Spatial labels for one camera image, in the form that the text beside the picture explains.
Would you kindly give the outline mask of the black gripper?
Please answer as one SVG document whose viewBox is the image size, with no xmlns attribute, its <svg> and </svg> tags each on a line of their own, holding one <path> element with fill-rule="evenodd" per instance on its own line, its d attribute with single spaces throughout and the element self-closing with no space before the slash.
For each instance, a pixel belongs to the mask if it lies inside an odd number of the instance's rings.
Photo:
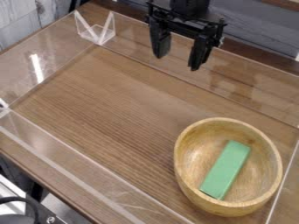
<svg viewBox="0 0 299 224">
<path fill-rule="evenodd" d="M 194 40 L 189 67 L 197 71 L 212 54 L 212 39 L 222 39 L 226 20 L 210 12 L 212 0 L 149 0 L 147 18 L 154 55 L 172 50 L 172 33 Z"/>
</svg>

